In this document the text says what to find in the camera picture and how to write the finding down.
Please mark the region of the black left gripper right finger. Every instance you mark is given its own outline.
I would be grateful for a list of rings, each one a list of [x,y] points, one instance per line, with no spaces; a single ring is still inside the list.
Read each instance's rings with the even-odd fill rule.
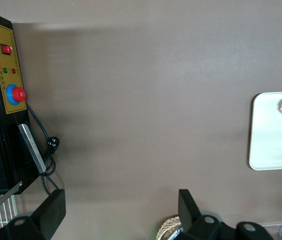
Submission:
[[[187,189],[178,192],[179,240],[232,240],[234,229],[211,214],[202,214]]]

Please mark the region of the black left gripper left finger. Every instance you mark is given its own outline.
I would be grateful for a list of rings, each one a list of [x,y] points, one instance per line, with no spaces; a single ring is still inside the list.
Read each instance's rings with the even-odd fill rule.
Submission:
[[[20,216],[8,224],[6,239],[50,240],[65,216],[65,190],[54,190],[31,215]]]

